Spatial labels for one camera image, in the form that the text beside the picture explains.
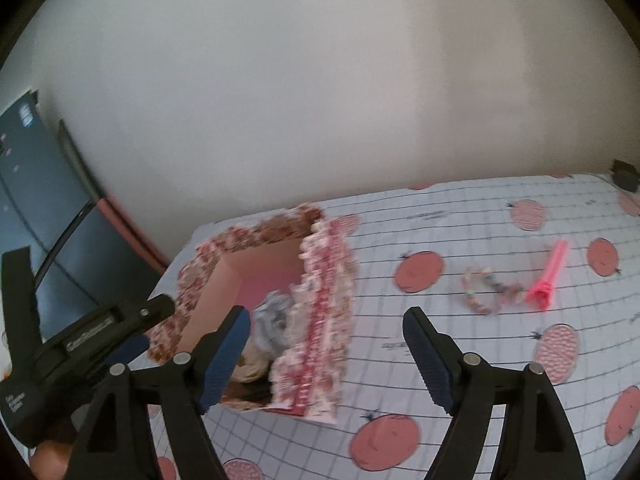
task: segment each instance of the bedsheet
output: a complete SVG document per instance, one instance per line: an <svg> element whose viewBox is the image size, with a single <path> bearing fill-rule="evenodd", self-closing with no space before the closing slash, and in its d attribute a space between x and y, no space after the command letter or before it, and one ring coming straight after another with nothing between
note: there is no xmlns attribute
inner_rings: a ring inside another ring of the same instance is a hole
<svg viewBox="0 0 640 480"><path fill-rule="evenodd" d="M535 211L522 207L520 201L525 200L537 203ZM508 368L522 369L533 360L536 348L540 351L541 336L553 335L558 325L569 326L577 337L577 359L575 369L555 386L556 392L588 478L614 477L640 434L626 434L637 426L634 419L620 422L625 434L618 436L622 440L615 446L608 445L605 436L610 410L624 390L631 387L635 394L640 379L640 210L633 198L622 195L606 178L576 174L435 184L319 205L329 216L355 214L360 220L349 238L360 277L339 422L331 427L272 413L211 408L204 424L230 478L424 478L450 418L432 402L403 345L402 314L414 305L462 351L477 352ZM251 225L274 213L201 226L154 294L175 298L177 273L199 242L230 225ZM571 249L549 311L518 304L482 316L469 309L461 284L467 267L491 267L501 281L528 287L540 276L560 237ZM594 263L590 253L590 265L588 252L598 238L610 242L617 261ZM419 251L441 255L444 271L426 290L405 293L393 276L403 257ZM613 267L603 270L602 265ZM610 275L601 276L598 270ZM152 363L144 356L134 363L147 365ZM490 476L503 416L504 407L495 407L476 479ZM378 429L371 431L373 425ZM152 417L152 429L158 455L166 457L170 467L172 454L161 413ZM386 458L372 458L372 434L380 439L379 449L390 450ZM393 450L407 446L415 452L389 467Z"/></svg>

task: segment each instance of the gray fabric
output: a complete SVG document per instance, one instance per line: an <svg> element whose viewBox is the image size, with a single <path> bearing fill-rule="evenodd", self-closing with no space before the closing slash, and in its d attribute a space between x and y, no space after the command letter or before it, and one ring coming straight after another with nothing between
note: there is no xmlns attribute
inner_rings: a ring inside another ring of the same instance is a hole
<svg viewBox="0 0 640 480"><path fill-rule="evenodd" d="M274 290L254 310L254 344L271 361L289 347L284 329L287 327L287 311L293 304L290 295Z"/></svg>

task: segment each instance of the open box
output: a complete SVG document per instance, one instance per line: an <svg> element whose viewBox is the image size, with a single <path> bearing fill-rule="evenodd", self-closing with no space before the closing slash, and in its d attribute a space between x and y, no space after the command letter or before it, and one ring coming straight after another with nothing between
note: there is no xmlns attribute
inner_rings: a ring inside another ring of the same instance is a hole
<svg viewBox="0 0 640 480"><path fill-rule="evenodd" d="M319 208L302 205L201 243L178 274L176 312L148 333L149 357L162 363L191 351L235 304L252 312L268 292L291 293L289 349L271 365L271 396L244 400L244 386L230 383L221 404L335 422L356 274L349 228L349 222L325 219Z"/></svg>

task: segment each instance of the black object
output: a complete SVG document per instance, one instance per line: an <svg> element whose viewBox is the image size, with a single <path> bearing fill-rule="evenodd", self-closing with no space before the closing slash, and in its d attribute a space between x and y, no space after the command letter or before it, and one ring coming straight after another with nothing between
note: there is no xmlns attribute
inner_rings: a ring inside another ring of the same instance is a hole
<svg viewBox="0 0 640 480"><path fill-rule="evenodd" d="M425 480L474 477L498 404L506 413L492 480L584 480L574 434L541 365L519 372L463 354L416 306L404 314L402 332L433 401L453 417Z"/></svg>
<svg viewBox="0 0 640 480"><path fill-rule="evenodd" d="M634 450L629 457L623 463L618 474L613 477L613 480L638 480L638 464L640 463L640 442L636 444Z"/></svg>
<svg viewBox="0 0 640 480"><path fill-rule="evenodd" d="M2 464L1 473L6 475L0 474L2 480L36 480L24 458L15 448L2 422L0 422L0 464Z"/></svg>
<svg viewBox="0 0 640 480"><path fill-rule="evenodd" d="M2 255L2 302L12 373L0 383L0 413L27 447L61 422L70 428L70 414L91 399L109 355L174 312L167 296L103 306L43 343L29 248Z"/></svg>
<svg viewBox="0 0 640 480"><path fill-rule="evenodd" d="M634 166L616 159L613 161L611 171L613 172L613 183L616 186L631 193L635 193L638 190L640 174Z"/></svg>
<svg viewBox="0 0 640 480"><path fill-rule="evenodd" d="M225 480L200 415L220 400L221 392L211 396L212 383L219 374L228 381L249 329L248 311L235 306L191 354L179 353L159 368L111 367L74 444L65 480L161 480L146 404L162 406L182 480Z"/></svg>

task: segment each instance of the bracelet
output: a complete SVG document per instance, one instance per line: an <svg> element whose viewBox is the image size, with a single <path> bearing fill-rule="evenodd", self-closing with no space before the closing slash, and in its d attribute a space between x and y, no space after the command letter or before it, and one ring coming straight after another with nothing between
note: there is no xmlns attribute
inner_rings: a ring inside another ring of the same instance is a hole
<svg viewBox="0 0 640 480"><path fill-rule="evenodd" d="M482 280L482 282L492 291L499 294L499 299L495 302L495 306L493 308L482 304L478 300L478 296L472 292L471 282L475 276ZM499 282L489 267L485 267L484 269L468 268L462 276L462 287L465 289L466 302L469 307L478 314L485 315L499 312L507 303L521 303L526 294L525 288L519 283L515 283L514 285L505 285L504 283Z"/></svg>

